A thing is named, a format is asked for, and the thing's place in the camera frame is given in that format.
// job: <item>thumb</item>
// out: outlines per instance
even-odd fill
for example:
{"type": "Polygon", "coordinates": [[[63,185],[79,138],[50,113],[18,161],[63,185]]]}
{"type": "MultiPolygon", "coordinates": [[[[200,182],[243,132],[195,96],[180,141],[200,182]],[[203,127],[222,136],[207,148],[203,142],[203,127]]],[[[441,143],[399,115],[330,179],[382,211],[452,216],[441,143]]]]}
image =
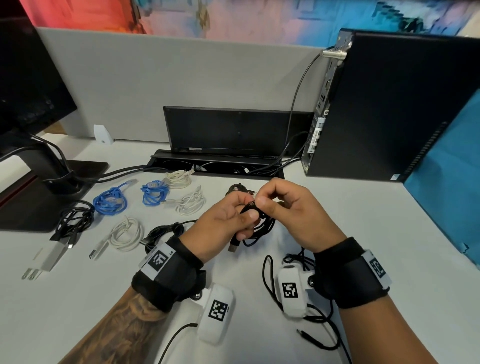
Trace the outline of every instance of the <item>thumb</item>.
{"type": "Polygon", "coordinates": [[[231,219],[228,220],[228,229],[231,234],[235,234],[237,231],[246,229],[247,227],[251,226],[260,215],[258,214],[257,210],[248,210],[245,211],[243,214],[239,214],[231,219]]]}
{"type": "Polygon", "coordinates": [[[291,214],[289,209],[281,206],[279,203],[272,201],[265,196],[258,196],[255,199],[255,206],[261,209],[268,216],[280,221],[284,225],[291,214]]]}

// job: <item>forearm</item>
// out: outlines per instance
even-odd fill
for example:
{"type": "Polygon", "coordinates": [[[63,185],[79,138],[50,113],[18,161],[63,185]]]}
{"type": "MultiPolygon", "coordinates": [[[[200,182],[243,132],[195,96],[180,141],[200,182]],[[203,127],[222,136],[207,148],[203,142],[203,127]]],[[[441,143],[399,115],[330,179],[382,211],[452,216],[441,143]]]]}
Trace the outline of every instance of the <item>forearm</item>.
{"type": "Polygon", "coordinates": [[[437,364],[389,296],[340,316],[354,364],[437,364]]]}
{"type": "Polygon", "coordinates": [[[129,287],[59,364],[141,364],[166,316],[129,287]]]}

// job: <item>tattoo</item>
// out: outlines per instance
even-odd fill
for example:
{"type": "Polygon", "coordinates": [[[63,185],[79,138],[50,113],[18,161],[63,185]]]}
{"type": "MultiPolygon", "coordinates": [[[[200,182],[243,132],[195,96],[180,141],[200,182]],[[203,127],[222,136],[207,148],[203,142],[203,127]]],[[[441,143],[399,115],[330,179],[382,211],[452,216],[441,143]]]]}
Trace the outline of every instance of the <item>tattoo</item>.
{"type": "Polygon", "coordinates": [[[141,364],[166,316],[130,287],[59,364],[141,364]]]}

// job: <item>colorful painting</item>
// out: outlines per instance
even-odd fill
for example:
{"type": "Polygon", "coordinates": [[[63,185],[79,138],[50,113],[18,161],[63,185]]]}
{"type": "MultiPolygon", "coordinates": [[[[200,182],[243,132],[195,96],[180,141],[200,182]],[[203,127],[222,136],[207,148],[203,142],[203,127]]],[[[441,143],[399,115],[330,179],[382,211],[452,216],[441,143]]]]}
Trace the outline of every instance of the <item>colorful painting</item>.
{"type": "Polygon", "coordinates": [[[342,27],[480,37],[480,1],[20,0],[35,26],[327,47],[342,27]]]}

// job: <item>black wristband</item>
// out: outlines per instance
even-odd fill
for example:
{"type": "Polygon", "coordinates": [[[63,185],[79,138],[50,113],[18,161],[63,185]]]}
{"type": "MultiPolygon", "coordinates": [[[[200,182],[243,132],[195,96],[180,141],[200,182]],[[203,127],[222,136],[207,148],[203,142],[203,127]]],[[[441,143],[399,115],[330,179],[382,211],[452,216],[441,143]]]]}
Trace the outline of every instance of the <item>black wristband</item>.
{"type": "Polygon", "coordinates": [[[173,248],[175,253],[167,257],[161,253],[161,247],[154,248],[142,265],[142,268],[149,265],[149,270],[145,274],[140,269],[132,279],[133,289],[163,312],[169,312],[175,302],[199,293],[206,285],[206,272],[200,270],[202,261],[190,252],[178,237],[170,238],[166,244],[173,248]],[[152,264],[150,260],[155,258],[157,251],[166,258],[166,262],[152,264]]]}
{"type": "Polygon", "coordinates": [[[363,258],[365,251],[354,238],[347,238],[315,253],[315,290],[340,308],[352,308],[388,294],[363,258]]]}

